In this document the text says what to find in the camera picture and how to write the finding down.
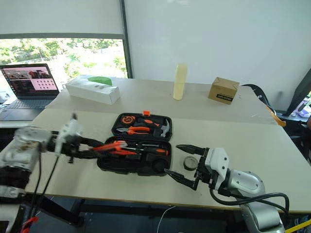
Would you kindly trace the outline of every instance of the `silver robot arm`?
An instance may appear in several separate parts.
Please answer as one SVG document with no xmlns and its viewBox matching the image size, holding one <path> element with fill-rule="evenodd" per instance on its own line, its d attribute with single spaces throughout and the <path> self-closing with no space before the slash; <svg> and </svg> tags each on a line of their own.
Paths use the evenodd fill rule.
<svg viewBox="0 0 311 233">
<path fill-rule="evenodd" d="M 81 128 L 73 114 L 59 132 L 36 127 L 15 131 L 14 140 L 0 154 L 0 228 L 5 228 L 6 233 L 20 231 L 24 216 L 24 208 L 20 204 L 41 153 L 65 154 L 71 157 L 70 163 L 74 157 L 93 159 L 100 156 L 92 150 L 79 151 L 80 143 L 92 147 L 103 145 L 97 140 L 81 137 Z"/>
<path fill-rule="evenodd" d="M 177 182 L 193 190 L 197 189 L 199 181 L 207 183 L 212 197 L 221 204 L 228 202 L 219 200 L 213 194 L 213 190 L 217 190 L 220 194 L 228 197 L 241 197 L 237 198 L 238 201 L 265 194 L 263 181 L 258 175 L 228 168 L 229 157 L 223 148 L 199 148 L 192 145 L 178 145 L 176 147 L 190 154 L 201 155 L 194 181 L 186 179 L 180 173 L 166 170 Z M 260 202 L 250 202 L 240 204 L 240 208 L 251 233 L 285 232 L 279 213 L 274 206 Z"/>
</svg>

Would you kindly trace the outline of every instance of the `orange handle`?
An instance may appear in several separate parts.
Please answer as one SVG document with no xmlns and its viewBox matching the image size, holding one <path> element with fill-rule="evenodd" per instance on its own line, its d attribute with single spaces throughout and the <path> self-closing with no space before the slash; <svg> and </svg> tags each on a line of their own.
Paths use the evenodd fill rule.
<svg viewBox="0 0 311 233">
<path fill-rule="evenodd" d="M 110 152 L 111 154 L 118 154 L 118 155 L 129 155 L 129 154 L 137 154 L 136 152 L 133 151 L 128 151 L 128 150 L 116 150 Z"/>
<path fill-rule="evenodd" d="M 129 131 L 127 132 L 127 134 L 133 135 L 133 134 L 148 134 L 148 133 L 138 133 L 138 132 L 135 132 L 135 131 L 133 131 L 133 130 L 129 130 Z"/>
<path fill-rule="evenodd" d="M 147 132 L 150 132 L 150 128 L 148 128 L 148 127 L 133 127 L 133 126 L 131 126 L 128 129 L 129 129 L 129 131 L 147 131 Z"/>
<path fill-rule="evenodd" d="M 145 147 L 144 151 L 150 152 L 153 154 L 157 154 L 157 155 L 169 155 L 169 151 L 165 150 L 165 149 L 156 149 L 156 148 L 151 148 L 151 147 Z"/>
<path fill-rule="evenodd" d="M 154 124 L 154 125 L 156 125 L 157 127 L 159 127 L 160 126 L 160 124 L 157 124 L 157 123 L 154 123 L 152 120 L 144 120 L 146 123 L 148 123 L 148 124 Z"/>
<path fill-rule="evenodd" d="M 116 149 L 116 150 L 120 150 L 122 147 L 122 144 L 124 143 L 124 141 L 115 141 L 113 143 L 109 143 L 100 147 L 93 147 L 93 150 L 111 150 L 111 149 Z"/>
</svg>

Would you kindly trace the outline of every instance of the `small cardboard box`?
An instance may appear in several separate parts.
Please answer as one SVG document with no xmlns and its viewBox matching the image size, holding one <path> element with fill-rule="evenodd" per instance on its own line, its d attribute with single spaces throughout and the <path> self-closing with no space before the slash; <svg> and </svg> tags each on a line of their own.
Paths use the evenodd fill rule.
<svg viewBox="0 0 311 233">
<path fill-rule="evenodd" d="M 239 87 L 238 82 L 223 78 L 216 78 L 209 91 L 208 97 L 222 103 L 231 104 Z"/>
<path fill-rule="evenodd" d="M 119 88 L 86 79 L 73 79 L 66 84 L 71 96 L 76 96 L 101 103 L 114 104 L 120 98 Z"/>
</svg>

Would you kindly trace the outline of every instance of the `laptop screen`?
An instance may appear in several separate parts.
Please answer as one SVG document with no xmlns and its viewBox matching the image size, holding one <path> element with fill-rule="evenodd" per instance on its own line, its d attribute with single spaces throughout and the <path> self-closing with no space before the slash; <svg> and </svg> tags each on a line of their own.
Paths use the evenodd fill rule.
<svg viewBox="0 0 311 233">
<path fill-rule="evenodd" d="M 0 66 L 17 97 L 57 96 L 59 93 L 47 64 Z"/>
</svg>

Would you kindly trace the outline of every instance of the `orange pliers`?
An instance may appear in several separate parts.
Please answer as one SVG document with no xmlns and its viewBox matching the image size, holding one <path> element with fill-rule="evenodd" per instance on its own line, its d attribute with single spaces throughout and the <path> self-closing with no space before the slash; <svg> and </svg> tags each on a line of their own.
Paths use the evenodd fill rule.
<svg viewBox="0 0 311 233">
<path fill-rule="evenodd" d="M 150 128 L 148 127 L 129 127 L 129 128 L 118 128 L 119 132 L 127 132 L 127 134 L 148 134 L 150 132 Z"/>
<path fill-rule="evenodd" d="M 103 150 L 121 150 L 121 148 L 127 147 L 127 143 L 125 141 L 114 141 L 113 143 L 105 144 L 99 147 L 93 147 L 93 150 L 103 151 Z"/>
</svg>

